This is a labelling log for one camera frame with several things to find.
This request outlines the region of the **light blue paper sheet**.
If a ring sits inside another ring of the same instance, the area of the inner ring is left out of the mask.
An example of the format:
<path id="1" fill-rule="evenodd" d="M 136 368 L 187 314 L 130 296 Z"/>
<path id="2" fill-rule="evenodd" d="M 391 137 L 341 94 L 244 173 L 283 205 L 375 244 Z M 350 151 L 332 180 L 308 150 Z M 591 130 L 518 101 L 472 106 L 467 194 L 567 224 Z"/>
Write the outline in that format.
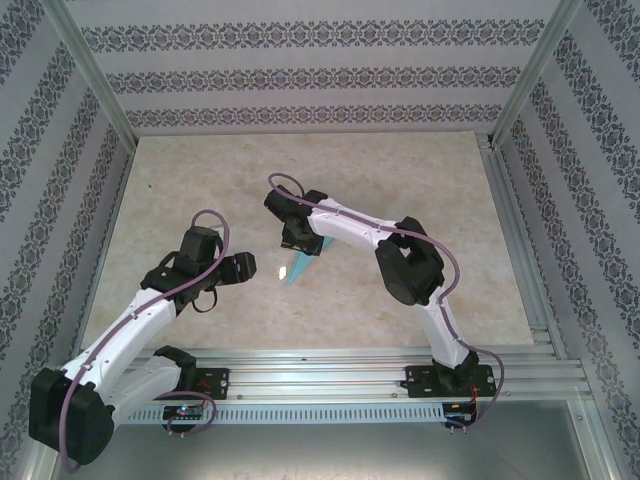
<path id="1" fill-rule="evenodd" d="M 286 287 L 292 286 L 311 263 L 318 258 L 318 255 L 307 254 L 300 249 L 295 249 L 294 252 L 293 262 L 288 268 L 287 275 L 284 278 L 284 285 Z"/>

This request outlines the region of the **small circuit board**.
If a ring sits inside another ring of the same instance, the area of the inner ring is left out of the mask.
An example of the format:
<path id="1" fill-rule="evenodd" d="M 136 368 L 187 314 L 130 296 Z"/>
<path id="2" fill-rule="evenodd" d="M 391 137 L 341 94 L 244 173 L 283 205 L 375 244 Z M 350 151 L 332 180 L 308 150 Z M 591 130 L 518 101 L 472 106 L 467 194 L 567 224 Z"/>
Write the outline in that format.
<path id="1" fill-rule="evenodd" d="M 448 422 L 470 425 L 475 422 L 477 405 L 468 403 L 445 403 L 443 405 L 444 416 Z"/>
<path id="2" fill-rule="evenodd" d="M 163 419 L 165 421 L 200 421 L 203 417 L 203 407 L 199 405 L 169 405 L 165 406 L 163 410 Z"/>

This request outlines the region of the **grey metal panel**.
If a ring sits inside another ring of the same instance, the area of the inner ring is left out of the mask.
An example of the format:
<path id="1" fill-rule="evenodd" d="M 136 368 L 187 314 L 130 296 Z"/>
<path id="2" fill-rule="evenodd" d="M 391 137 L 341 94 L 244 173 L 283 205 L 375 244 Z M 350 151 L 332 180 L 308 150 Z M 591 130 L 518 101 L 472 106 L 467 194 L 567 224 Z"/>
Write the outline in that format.
<path id="1" fill-rule="evenodd" d="M 438 425 L 221 426 L 187 439 L 118 431 L 52 480 L 599 480 L 566 433 L 448 433 Z"/>

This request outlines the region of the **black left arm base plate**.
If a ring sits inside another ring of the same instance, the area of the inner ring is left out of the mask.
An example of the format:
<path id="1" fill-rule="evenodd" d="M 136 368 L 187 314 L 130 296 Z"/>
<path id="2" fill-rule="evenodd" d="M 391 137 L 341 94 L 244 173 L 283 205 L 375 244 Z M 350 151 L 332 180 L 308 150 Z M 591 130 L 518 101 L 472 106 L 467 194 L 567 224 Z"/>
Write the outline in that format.
<path id="1" fill-rule="evenodd" d="M 213 400 L 226 400 L 230 370 L 226 368 L 197 368 L 193 390 Z"/>

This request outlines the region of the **long aluminium mounting rail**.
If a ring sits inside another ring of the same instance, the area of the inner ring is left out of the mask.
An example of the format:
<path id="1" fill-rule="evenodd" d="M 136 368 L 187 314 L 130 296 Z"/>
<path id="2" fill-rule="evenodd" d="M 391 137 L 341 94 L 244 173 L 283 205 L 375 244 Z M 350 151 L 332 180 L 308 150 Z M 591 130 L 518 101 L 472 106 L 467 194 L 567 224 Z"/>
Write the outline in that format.
<path id="1" fill-rule="evenodd" d="M 502 401 L 587 399 L 579 360 L 559 358 L 548 342 L 494 346 L 504 362 Z M 230 370 L 230 403 L 407 402 L 405 368 L 427 365 L 426 347 L 319 350 L 191 349 L 203 367 Z"/>

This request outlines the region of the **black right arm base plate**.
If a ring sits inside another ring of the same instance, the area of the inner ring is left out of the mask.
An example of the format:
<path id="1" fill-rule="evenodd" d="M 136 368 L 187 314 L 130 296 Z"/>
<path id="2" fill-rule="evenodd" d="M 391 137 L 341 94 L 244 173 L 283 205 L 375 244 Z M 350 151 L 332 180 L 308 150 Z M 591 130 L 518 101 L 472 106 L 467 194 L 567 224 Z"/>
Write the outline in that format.
<path id="1" fill-rule="evenodd" d="M 455 372 L 436 365 L 415 365 L 405 368 L 406 378 L 400 382 L 410 398 L 492 397 L 497 381 L 489 365 L 478 365 L 467 372 Z"/>

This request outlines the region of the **aluminium side rail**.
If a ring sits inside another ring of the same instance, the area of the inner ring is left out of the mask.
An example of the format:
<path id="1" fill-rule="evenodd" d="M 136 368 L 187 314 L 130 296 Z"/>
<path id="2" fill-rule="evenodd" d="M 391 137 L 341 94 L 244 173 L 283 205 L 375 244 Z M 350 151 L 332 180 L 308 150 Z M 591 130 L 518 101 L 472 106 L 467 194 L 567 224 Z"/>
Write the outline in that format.
<path id="1" fill-rule="evenodd" d="M 504 161 L 500 152 L 494 150 L 488 135 L 476 134 L 475 137 L 529 326 L 535 332 L 544 329 L 555 356 L 566 360 L 568 355 Z"/>

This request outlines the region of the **aluminium frame post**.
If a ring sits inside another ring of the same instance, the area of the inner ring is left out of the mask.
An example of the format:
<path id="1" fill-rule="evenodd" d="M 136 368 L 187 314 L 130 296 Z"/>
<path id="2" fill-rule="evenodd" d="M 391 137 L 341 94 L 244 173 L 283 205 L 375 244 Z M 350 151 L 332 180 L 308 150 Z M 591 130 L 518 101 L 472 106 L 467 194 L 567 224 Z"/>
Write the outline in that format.
<path id="1" fill-rule="evenodd" d="M 102 71 L 80 27 L 64 0 L 40 0 L 46 15 L 71 53 L 88 86 L 94 92 L 110 123 L 126 148 L 133 152 L 139 142 L 105 73 Z"/>
<path id="2" fill-rule="evenodd" d="M 512 93 L 502 109 L 490 135 L 493 149 L 500 147 L 508 137 L 521 109 L 542 75 L 560 39 L 571 24 L 582 0 L 559 0 L 537 42 L 529 60 L 519 76 Z"/>

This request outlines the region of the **aluminium frame beam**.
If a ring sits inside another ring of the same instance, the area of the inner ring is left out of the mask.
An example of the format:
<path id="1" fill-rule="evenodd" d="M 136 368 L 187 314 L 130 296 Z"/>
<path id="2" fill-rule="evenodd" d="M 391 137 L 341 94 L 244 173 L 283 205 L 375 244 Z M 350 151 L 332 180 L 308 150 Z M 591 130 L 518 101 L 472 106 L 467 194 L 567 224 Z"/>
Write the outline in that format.
<path id="1" fill-rule="evenodd" d="M 583 420 L 588 423 L 589 440 L 595 455 L 597 473 L 593 480 L 625 480 L 625 473 L 620 468 L 615 456 L 613 444 L 605 430 L 602 416 L 594 400 L 583 402 Z"/>
<path id="2" fill-rule="evenodd" d="M 25 397 L 25 403 L 21 443 L 11 480 L 55 480 L 59 473 L 59 452 L 29 436 L 29 396 Z"/>

